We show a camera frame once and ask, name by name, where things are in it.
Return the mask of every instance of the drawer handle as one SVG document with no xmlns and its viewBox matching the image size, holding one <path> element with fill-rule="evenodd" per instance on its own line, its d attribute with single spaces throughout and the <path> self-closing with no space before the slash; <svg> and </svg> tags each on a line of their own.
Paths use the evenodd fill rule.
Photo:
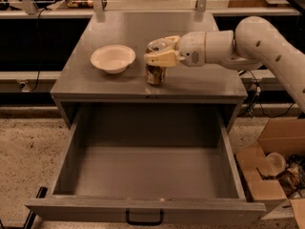
<svg viewBox="0 0 305 229">
<path fill-rule="evenodd" d="M 160 219 L 159 219 L 159 221 L 146 222 L 146 221 L 132 221 L 132 220 L 130 220 L 130 211 L 127 210 L 126 211 L 126 222 L 129 225 L 157 226 L 157 225 L 162 224 L 162 222 L 163 222 L 163 211 L 160 210 Z"/>
</svg>

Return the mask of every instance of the open drawer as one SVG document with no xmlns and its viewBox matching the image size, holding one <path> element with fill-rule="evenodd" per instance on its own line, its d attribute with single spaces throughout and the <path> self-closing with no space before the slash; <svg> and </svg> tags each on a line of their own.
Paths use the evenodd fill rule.
<svg viewBox="0 0 305 229">
<path fill-rule="evenodd" d="M 84 104 L 45 198 L 45 220 L 244 224 L 246 201 L 219 105 Z"/>
</svg>

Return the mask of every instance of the white bowl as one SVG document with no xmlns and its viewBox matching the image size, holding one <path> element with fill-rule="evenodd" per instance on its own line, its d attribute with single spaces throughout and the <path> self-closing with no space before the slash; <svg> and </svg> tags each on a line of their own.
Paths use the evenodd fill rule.
<svg viewBox="0 0 305 229">
<path fill-rule="evenodd" d="M 273 165 L 275 176 L 281 174 L 286 169 L 286 159 L 283 155 L 272 152 L 267 155 L 267 160 Z"/>
<path fill-rule="evenodd" d="M 134 50 L 123 45 L 109 45 L 96 50 L 92 64 L 107 73 L 122 73 L 134 61 Z"/>
</svg>

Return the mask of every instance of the black cable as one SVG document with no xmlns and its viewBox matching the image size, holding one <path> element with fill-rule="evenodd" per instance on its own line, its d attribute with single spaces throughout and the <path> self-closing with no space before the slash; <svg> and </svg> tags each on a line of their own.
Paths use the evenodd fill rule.
<svg viewBox="0 0 305 229">
<path fill-rule="evenodd" d="M 37 69 L 37 77 L 36 77 L 36 82 L 34 87 L 30 90 L 30 92 L 33 92 L 36 90 L 37 86 L 38 86 L 38 82 L 39 82 L 39 76 L 40 76 L 40 72 L 41 72 L 41 65 L 42 65 L 42 36 L 41 36 L 41 31 L 39 28 L 39 22 L 40 22 L 40 16 L 41 13 L 44 10 L 49 10 L 47 8 L 43 8 L 41 11 L 39 11 L 38 16 L 37 16 L 37 23 L 36 23 L 36 28 L 37 28 L 37 32 L 38 32 L 38 40 L 39 40 L 39 62 L 38 62 L 38 69 Z"/>
<path fill-rule="evenodd" d="M 259 98 L 259 95 L 260 95 L 260 87 L 259 87 L 259 82 L 258 80 L 256 79 L 255 75 L 251 72 L 251 71 L 246 71 L 246 73 L 250 73 L 252 75 L 252 78 L 253 78 L 253 81 L 254 81 L 254 84 L 256 85 L 256 92 L 253 96 L 253 98 L 251 99 L 250 103 L 248 104 L 248 108 L 247 110 L 242 113 L 242 114 L 239 114 L 237 117 L 241 117 L 245 114 L 250 114 L 255 106 L 255 104 L 257 103 L 257 100 Z"/>
<path fill-rule="evenodd" d="M 270 116 L 270 115 L 266 114 L 265 111 L 264 111 L 263 106 L 261 105 L 261 103 L 258 103 L 258 104 L 260 105 L 260 108 L 261 108 L 261 111 L 262 111 L 263 115 L 267 116 L 268 118 L 278 118 L 278 117 L 282 117 L 282 116 L 286 115 L 286 114 L 293 108 L 293 106 L 294 106 L 295 103 L 292 103 L 292 104 L 289 106 L 289 108 L 286 110 L 285 113 L 279 114 L 279 115 L 276 115 L 276 116 Z"/>
<path fill-rule="evenodd" d="M 294 106 L 295 103 L 292 103 L 292 104 L 289 106 L 289 108 L 286 110 L 286 112 L 283 113 L 283 114 L 279 114 L 279 115 L 276 115 L 276 116 L 270 116 L 270 115 L 266 114 L 265 111 L 264 111 L 263 106 L 261 105 L 261 103 L 258 102 L 258 98 L 259 98 L 259 94 L 260 94 L 259 82 L 258 82 L 258 80 L 256 79 L 255 75 L 254 75 L 251 71 L 247 71 L 247 73 L 250 73 L 250 74 L 252 75 L 252 77 L 253 77 L 254 84 L 256 85 L 256 93 L 255 93 L 254 97 L 252 98 L 252 100 L 250 101 L 249 107 L 247 108 L 247 110 L 246 110 L 244 113 L 239 114 L 237 117 L 241 117 L 241 116 L 243 116 L 243 115 L 245 115 L 245 114 L 250 114 L 251 111 L 253 110 L 255 104 L 257 104 L 257 103 L 259 104 L 259 106 L 260 106 L 260 108 L 261 108 L 261 111 L 262 111 L 263 115 L 267 116 L 268 118 L 278 118 L 278 117 L 282 117 L 282 116 L 286 115 L 286 114 L 292 109 L 292 107 Z"/>
</svg>

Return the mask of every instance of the gray table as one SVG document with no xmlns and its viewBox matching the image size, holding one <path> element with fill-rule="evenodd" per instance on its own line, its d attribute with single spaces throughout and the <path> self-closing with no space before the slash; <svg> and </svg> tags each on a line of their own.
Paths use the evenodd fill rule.
<svg viewBox="0 0 305 229">
<path fill-rule="evenodd" d="M 228 131 L 246 92 L 236 72 L 217 65 L 168 69 L 145 81 L 150 41 L 215 31 L 210 14 L 107 11 L 93 17 L 51 94 L 70 127 L 46 198 L 27 206 L 46 220 L 245 224 L 265 212 L 247 202 Z M 118 75 L 90 63 L 110 44 L 136 60 Z"/>
<path fill-rule="evenodd" d="M 239 76 L 217 65 L 167 69 L 166 82 L 151 86 L 145 81 L 143 54 L 149 42 L 189 31 L 217 31 L 211 14 L 200 12 L 106 11 L 103 21 L 93 17 L 80 38 L 51 94 L 67 125 L 80 102 L 202 102 L 223 104 L 228 130 L 232 127 L 246 91 Z M 97 70 L 92 53 L 106 45 L 134 49 L 136 60 L 118 75 Z"/>
</svg>

